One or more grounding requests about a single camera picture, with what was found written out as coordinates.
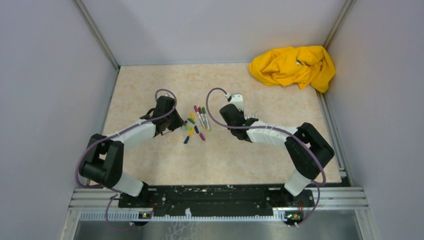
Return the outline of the green pen cap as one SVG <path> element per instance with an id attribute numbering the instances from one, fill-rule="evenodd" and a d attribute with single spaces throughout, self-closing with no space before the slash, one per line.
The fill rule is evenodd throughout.
<path id="1" fill-rule="evenodd" d="M 188 118 L 187 119 L 190 123 L 192 123 L 193 125 L 195 125 L 196 123 L 195 123 L 195 121 L 192 119 L 192 118 Z"/>

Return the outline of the blue pen cap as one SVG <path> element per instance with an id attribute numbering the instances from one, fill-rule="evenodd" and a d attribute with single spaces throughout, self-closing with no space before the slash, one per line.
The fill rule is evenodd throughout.
<path id="1" fill-rule="evenodd" d="M 189 140 L 190 140 L 190 136 L 187 136 L 186 138 L 185 138 L 185 140 L 184 140 L 184 144 L 187 144 L 188 142 L 189 142 Z"/>

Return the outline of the navy pen cap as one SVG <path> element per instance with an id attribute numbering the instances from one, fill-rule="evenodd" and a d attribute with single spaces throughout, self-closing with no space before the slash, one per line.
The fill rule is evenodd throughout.
<path id="1" fill-rule="evenodd" d="M 198 127 L 195 125 L 194 126 L 194 130 L 195 130 L 195 132 L 197 133 L 197 134 L 199 134 L 200 133 L 200 131 L 199 131 L 199 129 L 198 129 Z"/>

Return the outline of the purple pen cap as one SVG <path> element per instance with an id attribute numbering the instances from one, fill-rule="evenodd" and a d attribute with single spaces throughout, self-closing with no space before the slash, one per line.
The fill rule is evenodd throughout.
<path id="1" fill-rule="evenodd" d="M 200 138 L 203 140 L 203 141 L 205 141 L 206 140 L 206 138 L 205 138 L 205 136 L 203 135 L 203 133 L 199 133 L 199 136 L 200 136 Z"/>

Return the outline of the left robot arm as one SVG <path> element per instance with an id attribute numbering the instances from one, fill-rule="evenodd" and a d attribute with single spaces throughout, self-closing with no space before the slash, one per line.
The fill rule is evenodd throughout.
<path id="1" fill-rule="evenodd" d="M 133 125 L 112 135 L 92 135 L 79 159 L 76 175 L 129 195 L 138 207 L 146 206 L 150 200 L 148 185 L 124 172 L 124 155 L 142 142 L 163 135 L 164 131 L 172 132 L 182 127 L 186 122 L 176 105 L 176 99 L 160 96 L 156 106 Z"/>

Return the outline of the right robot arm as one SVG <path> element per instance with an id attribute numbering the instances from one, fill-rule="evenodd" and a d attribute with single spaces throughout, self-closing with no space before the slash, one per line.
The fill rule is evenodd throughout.
<path id="1" fill-rule="evenodd" d="M 304 122 L 298 127 L 267 124 L 258 118 L 245 118 L 243 111 L 234 104 L 227 104 L 219 113 L 225 127 L 238 140 L 287 150 L 295 167 L 281 193 L 281 199 L 287 206 L 295 206 L 301 200 L 304 188 L 315 183 L 318 176 L 322 176 L 318 185 L 326 184 L 324 168 L 335 152 L 312 124 Z"/>

